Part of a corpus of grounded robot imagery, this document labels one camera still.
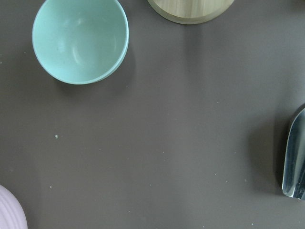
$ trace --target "gray table surface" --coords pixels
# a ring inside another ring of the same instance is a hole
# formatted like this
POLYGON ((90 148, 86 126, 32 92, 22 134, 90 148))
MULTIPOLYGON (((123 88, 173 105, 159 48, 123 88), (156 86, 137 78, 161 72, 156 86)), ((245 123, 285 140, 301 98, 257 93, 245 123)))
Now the gray table surface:
POLYGON ((43 1, 1 1, 0 184, 29 228, 303 229, 305 202, 280 183, 305 101, 305 2, 236 0, 194 26, 120 2, 126 58, 77 86, 36 60, 43 1))

